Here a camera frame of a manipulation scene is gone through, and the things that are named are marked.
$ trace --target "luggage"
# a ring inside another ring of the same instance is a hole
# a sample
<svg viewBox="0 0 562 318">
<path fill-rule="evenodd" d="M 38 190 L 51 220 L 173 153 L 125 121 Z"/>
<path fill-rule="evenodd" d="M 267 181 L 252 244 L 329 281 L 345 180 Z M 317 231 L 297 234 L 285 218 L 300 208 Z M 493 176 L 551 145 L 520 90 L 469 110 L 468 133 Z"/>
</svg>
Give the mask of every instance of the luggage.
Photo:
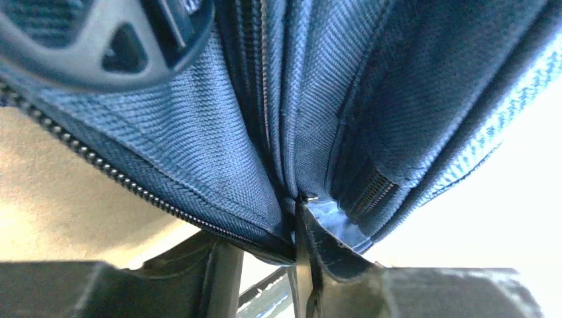
<svg viewBox="0 0 562 318">
<path fill-rule="evenodd" d="M 561 22 L 562 1 L 4 0 L 0 101 L 291 264 L 295 200 L 361 253 L 477 169 L 560 74 Z"/>
</svg>

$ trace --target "woven nylon fabric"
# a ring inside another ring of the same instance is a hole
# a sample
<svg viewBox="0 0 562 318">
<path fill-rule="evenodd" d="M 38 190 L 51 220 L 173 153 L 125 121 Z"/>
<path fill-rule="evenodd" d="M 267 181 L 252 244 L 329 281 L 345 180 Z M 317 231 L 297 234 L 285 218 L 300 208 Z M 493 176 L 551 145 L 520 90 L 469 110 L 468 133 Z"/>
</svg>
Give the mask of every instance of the woven nylon fabric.
<svg viewBox="0 0 562 318">
<path fill-rule="evenodd" d="M 382 240 L 413 210 L 462 181 L 488 158 L 490 153 L 456 182 L 449 183 L 449 177 L 447 185 L 443 187 L 443 177 L 446 177 L 450 167 L 467 153 L 466 149 L 499 144 L 501 132 L 508 126 L 503 120 L 507 121 L 509 117 L 516 116 L 519 113 L 517 109 L 530 105 L 540 91 L 560 76 L 561 36 L 562 1 L 550 1 L 519 41 L 509 59 L 498 70 L 494 81 L 482 93 L 420 184 L 408 194 L 392 218 L 372 237 L 373 242 Z M 479 138 L 483 131 L 493 138 Z"/>
<path fill-rule="evenodd" d="M 84 9 L 81 0 L 0 1 L 0 11 L 27 36 L 50 48 L 70 43 L 72 25 Z"/>
<path fill-rule="evenodd" d="M 46 2 L 8 1 L 11 19 L 62 45 L 78 2 Z M 289 246 L 271 169 L 291 197 L 318 194 L 313 213 L 362 251 L 482 162 L 560 72 L 559 40 L 528 40 L 548 33 L 536 24 L 560 17 L 544 13 L 560 1 L 545 3 L 235 0 L 217 4 L 205 51 L 170 83 L 100 95 L 0 73 L 116 167 L 204 221 L 272 250 Z M 518 51 L 541 54 L 514 59 Z M 365 191 L 354 180 L 366 164 L 399 189 L 352 222 L 338 201 Z"/>
<path fill-rule="evenodd" d="M 216 32 L 192 67 L 170 83 L 150 89 L 99 95 L 38 84 L 30 87 L 28 83 L 27 87 L 39 99 L 110 136 L 113 143 L 125 146 L 163 174 L 161 180 L 147 180 L 141 174 L 137 181 L 147 189 L 157 190 L 165 179 L 172 180 L 176 187 L 205 198 L 208 205 L 223 207 L 209 211 L 195 203 L 182 203 L 179 207 L 188 213 L 203 219 L 214 213 L 213 219 L 223 219 L 221 223 L 242 220 L 256 228 L 254 233 L 266 232 L 289 242 L 287 223 L 248 138 Z M 107 148 L 94 143 L 90 145 L 94 149 Z M 115 154 L 108 159 L 121 162 L 128 174 L 135 171 L 135 166 Z M 240 226 L 225 228 L 244 237 L 254 236 Z"/>
<path fill-rule="evenodd" d="M 497 111 L 486 118 L 460 155 L 433 186 L 438 193 L 466 176 L 502 139 L 505 128 L 562 72 L 562 34 L 546 48 L 501 101 Z"/>
<path fill-rule="evenodd" d="M 285 178 L 292 195 L 300 189 L 327 197 L 338 112 L 390 8 L 386 1 L 368 0 L 303 1 L 292 7 L 290 25 L 302 25 L 289 33 L 286 73 L 294 75 L 286 81 L 282 105 Z"/>
<path fill-rule="evenodd" d="M 434 1 L 400 63 L 368 69 L 355 107 L 356 148 L 415 186 L 542 10 L 542 1 Z M 381 64 L 374 61 L 373 68 Z"/>
</svg>

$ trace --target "zipper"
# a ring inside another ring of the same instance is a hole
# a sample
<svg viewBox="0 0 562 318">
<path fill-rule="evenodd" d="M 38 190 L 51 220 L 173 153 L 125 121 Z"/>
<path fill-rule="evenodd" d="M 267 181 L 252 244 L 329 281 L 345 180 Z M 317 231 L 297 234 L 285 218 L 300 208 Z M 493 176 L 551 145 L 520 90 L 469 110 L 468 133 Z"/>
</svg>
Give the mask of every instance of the zipper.
<svg viewBox="0 0 562 318">
<path fill-rule="evenodd" d="M 266 248 L 254 243 L 253 241 L 244 238 L 240 235 L 232 233 L 231 231 L 222 229 L 216 225 L 213 225 L 207 221 L 201 220 L 193 215 L 181 210 L 161 197 L 158 197 L 154 193 L 145 189 L 134 180 L 129 178 L 126 174 L 122 173 L 116 169 L 110 162 L 102 158 L 94 150 L 84 144 L 82 141 L 78 140 L 72 134 L 70 134 L 66 129 L 60 126 L 57 122 L 52 120 L 49 116 L 45 115 L 41 110 L 33 105 L 26 97 L 19 94 L 15 89 L 13 89 L 9 84 L 0 79 L 0 104 L 4 106 L 13 106 L 20 109 L 24 114 L 31 118 L 35 123 L 39 124 L 44 130 L 50 132 L 50 134 L 62 142 L 69 150 L 76 153 L 80 158 L 84 159 L 86 162 L 91 164 L 94 168 L 105 174 L 108 178 L 114 180 L 121 187 L 129 190 L 137 197 L 145 200 L 151 205 L 163 210 L 164 212 L 171 214 L 185 222 L 193 224 L 199 227 L 201 230 L 207 231 L 219 237 L 229 240 L 238 247 L 246 250 L 251 250 L 258 255 L 266 256 L 267 259 L 273 259 L 281 263 L 287 263 L 291 261 L 288 258 L 282 256 L 273 257 L 276 254 L 265 254 Z"/>
<path fill-rule="evenodd" d="M 469 172 L 467 172 L 467 174 L 465 174 L 464 176 L 460 177 L 457 181 L 452 182 L 451 184 L 432 191 L 431 193 L 429 193 L 428 195 L 424 195 L 423 197 L 421 197 L 421 199 L 411 208 L 405 210 L 404 212 L 400 213 L 400 214 L 396 214 L 395 216 L 393 216 L 385 225 L 383 228 L 381 228 L 381 230 L 379 231 L 379 233 L 377 233 L 376 235 L 373 236 L 373 240 L 374 242 L 380 242 L 382 239 L 384 239 L 386 237 L 386 235 L 388 235 L 389 233 L 393 232 L 394 230 L 396 230 L 405 220 L 406 217 L 414 210 L 417 209 L 419 207 L 422 207 L 423 205 L 425 205 L 426 203 L 428 203 L 429 201 L 435 199 L 436 197 L 440 196 L 441 194 L 445 193 L 446 191 L 448 191 L 449 189 L 455 187 L 457 184 L 463 182 L 465 179 L 467 179 L 468 177 L 470 177 L 473 172 L 477 171 L 495 152 L 496 150 L 498 150 L 498 148 L 500 148 L 500 146 L 502 145 L 502 143 L 500 142 L 500 144 L 498 144 L 497 146 L 495 146 L 476 166 L 474 166 L 474 168 L 472 168 Z"/>
<path fill-rule="evenodd" d="M 260 11 L 261 11 L 261 23 L 260 23 L 260 33 L 261 33 L 261 72 L 262 72 L 262 97 L 263 97 L 263 117 L 264 117 L 264 129 L 265 129 L 265 139 L 266 139 L 266 150 L 267 153 L 271 153 L 271 140 L 269 136 L 269 118 L 268 118 L 268 105 L 267 105 L 267 37 L 265 30 L 266 27 L 266 0 L 260 0 Z"/>
<path fill-rule="evenodd" d="M 371 161 L 357 170 L 355 178 L 350 180 L 339 198 L 341 207 L 347 210 L 348 216 L 359 222 L 373 213 L 379 212 L 398 190 L 399 186 L 383 176 Z"/>
</svg>

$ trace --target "metal zipper teeth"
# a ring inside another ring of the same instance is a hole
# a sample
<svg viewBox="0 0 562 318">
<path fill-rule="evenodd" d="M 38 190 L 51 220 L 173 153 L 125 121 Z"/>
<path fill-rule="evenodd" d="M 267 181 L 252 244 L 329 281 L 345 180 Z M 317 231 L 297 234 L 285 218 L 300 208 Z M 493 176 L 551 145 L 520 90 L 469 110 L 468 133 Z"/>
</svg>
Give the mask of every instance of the metal zipper teeth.
<svg viewBox="0 0 562 318">
<path fill-rule="evenodd" d="M 501 145 L 502 144 L 500 143 L 499 145 L 495 146 L 474 168 L 472 168 L 471 171 L 469 171 L 467 174 L 465 174 L 464 176 L 459 178 L 457 181 L 449 184 L 448 186 L 444 187 L 443 189 L 439 189 L 435 192 L 432 192 L 429 195 L 423 196 L 422 199 L 416 205 L 414 205 L 411 209 L 406 210 L 405 213 L 401 213 L 401 214 L 397 215 L 396 218 L 393 217 L 392 219 L 390 219 L 383 226 L 383 228 L 380 230 L 380 232 L 382 234 L 377 234 L 377 236 L 374 237 L 376 242 L 383 239 L 388 233 L 391 233 L 392 231 L 396 230 L 406 220 L 406 217 L 410 214 L 411 211 L 421 207 L 422 205 L 425 205 L 427 202 L 431 201 L 432 199 L 435 199 L 436 197 L 445 193 L 446 191 L 448 191 L 452 187 L 455 187 L 456 185 L 458 185 L 459 183 L 464 181 L 466 178 L 470 177 L 471 174 L 474 173 L 475 171 L 477 171 L 496 152 L 496 150 L 498 150 L 498 148 L 500 148 Z"/>
<path fill-rule="evenodd" d="M 266 3 L 265 0 L 260 0 L 260 13 L 261 13 L 261 58 L 262 58 L 262 95 L 263 95 L 263 112 L 264 112 L 264 128 L 267 149 L 271 152 L 271 140 L 269 136 L 269 118 L 268 118 L 268 105 L 267 105 L 267 36 L 266 36 Z"/>
<path fill-rule="evenodd" d="M 367 193 L 361 198 L 355 208 L 353 208 L 353 211 L 356 211 L 354 214 L 358 215 L 358 217 L 371 211 L 395 186 L 395 184 L 378 172 L 374 178 L 374 184 L 368 188 Z"/>
<path fill-rule="evenodd" d="M 149 190 L 143 188 L 134 180 L 128 178 L 124 173 L 118 171 L 108 161 L 98 155 L 95 151 L 86 146 L 83 142 L 76 139 L 68 131 L 62 128 L 59 124 L 53 121 L 49 116 L 45 115 L 42 111 L 37 109 L 30 101 L 25 99 L 22 95 L 17 93 L 13 88 L 8 86 L 5 82 L 0 81 L 0 100 L 4 100 L 8 105 L 17 107 L 25 112 L 33 121 L 38 123 L 44 130 L 48 131 L 56 137 L 59 141 L 65 144 L 70 150 L 82 157 L 86 162 L 97 168 L 108 178 L 115 180 L 119 185 L 129 190 L 136 196 L 144 199 L 153 206 L 169 213 L 185 222 L 191 223 L 205 231 L 211 232 L 215 235 L 225 239 L 239 243 L 243 247 L 249 247 L 263 251 L 263 247 L 255 244 L 251 240 L 236 235 L 225 229 L 212 225 L 206 221 L 198 219 L 185 211 L 174 207 L 162 198 L 153 194 Z"/>
</svg>

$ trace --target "beige surface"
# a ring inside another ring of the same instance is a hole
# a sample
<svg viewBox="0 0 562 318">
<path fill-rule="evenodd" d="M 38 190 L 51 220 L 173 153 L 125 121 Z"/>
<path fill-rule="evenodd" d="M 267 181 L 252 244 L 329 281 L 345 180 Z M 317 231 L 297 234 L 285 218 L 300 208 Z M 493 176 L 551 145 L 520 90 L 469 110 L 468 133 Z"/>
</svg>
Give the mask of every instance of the beige surface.
<svg viewBox="0 0 562 318">
<path fill-rule="evenodd" d="M 196 231 L 106 178 L 16 109 L 0 109 L 0 260 L 128 266 Z"/>
</svg>

